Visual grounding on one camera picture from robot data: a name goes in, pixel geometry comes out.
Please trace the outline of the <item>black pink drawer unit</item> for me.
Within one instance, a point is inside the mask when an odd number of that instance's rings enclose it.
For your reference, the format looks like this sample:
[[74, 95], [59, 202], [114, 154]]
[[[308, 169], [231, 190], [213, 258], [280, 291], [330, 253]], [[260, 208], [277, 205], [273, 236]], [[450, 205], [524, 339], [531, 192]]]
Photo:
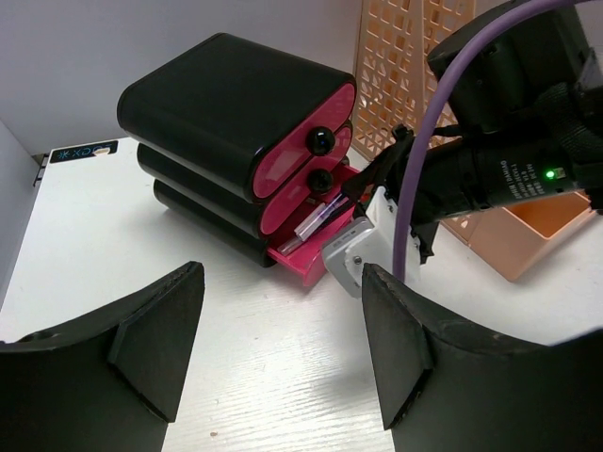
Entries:
[[155, 197], [260, 266], [314, 285], [345, 212], [297, 248], [296, 227], [353, 175], [350, 73], [218, 33], [127, 87], [117, 121]]

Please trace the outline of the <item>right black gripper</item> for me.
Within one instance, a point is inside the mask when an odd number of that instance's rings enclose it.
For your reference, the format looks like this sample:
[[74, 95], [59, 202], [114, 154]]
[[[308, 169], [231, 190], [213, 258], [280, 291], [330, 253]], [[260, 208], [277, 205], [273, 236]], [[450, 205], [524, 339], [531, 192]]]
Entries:
[[[367, 191], [385, 188], [394, 201], [406, 171], [414, 133], [402, 124], [392, 130], [394, 143], [341, 187], [349, 205], [359, 205]], [[471, 211], [471, 150], [460, 139], [427, 152], [414, 196], [410, 219], [411, 236], [419, 240], [420, 263], [433, 256], [432, 244], [437, 223]]]

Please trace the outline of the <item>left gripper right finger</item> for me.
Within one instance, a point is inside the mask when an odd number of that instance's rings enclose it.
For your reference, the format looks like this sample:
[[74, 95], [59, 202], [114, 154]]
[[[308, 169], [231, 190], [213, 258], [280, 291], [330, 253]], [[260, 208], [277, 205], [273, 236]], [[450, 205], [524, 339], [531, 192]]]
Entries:
[[493, 331], [367, 264], [362, 306], [398, 451], [598, 451], [602, 333], [544, 346]]

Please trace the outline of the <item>red gel pen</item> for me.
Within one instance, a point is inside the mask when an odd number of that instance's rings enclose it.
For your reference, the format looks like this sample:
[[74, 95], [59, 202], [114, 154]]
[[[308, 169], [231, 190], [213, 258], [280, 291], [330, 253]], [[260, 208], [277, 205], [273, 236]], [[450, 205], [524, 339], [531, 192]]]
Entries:
[[278, 249], [278, 253], [283, 256], [288, 256], [294, 251], [296, 251], [299, 247], [303, 246], [305, 242], [299, 239], [296, 235], [287, 240], [284, 244], [282, 244]]

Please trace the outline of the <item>dark purple gel pen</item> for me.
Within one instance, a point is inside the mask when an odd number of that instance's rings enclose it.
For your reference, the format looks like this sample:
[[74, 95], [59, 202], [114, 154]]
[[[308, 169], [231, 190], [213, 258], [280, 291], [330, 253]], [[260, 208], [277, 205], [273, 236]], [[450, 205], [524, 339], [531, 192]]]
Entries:
[[305, 242], [314, 233], [321, 231], [339, 218], [349, 207], [350, 199], [343, 194], [338, 194], [329, 203], [321, 203], [295, 228], [295, 236]]

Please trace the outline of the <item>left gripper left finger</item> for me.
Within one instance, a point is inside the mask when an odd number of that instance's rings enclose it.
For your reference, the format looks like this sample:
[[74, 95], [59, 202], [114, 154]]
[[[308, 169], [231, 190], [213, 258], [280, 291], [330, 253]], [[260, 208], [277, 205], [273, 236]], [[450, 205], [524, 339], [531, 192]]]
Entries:
[[1, 345], [4, 451], [159, 451], [204, 302], [188, 262], [77, 318]]

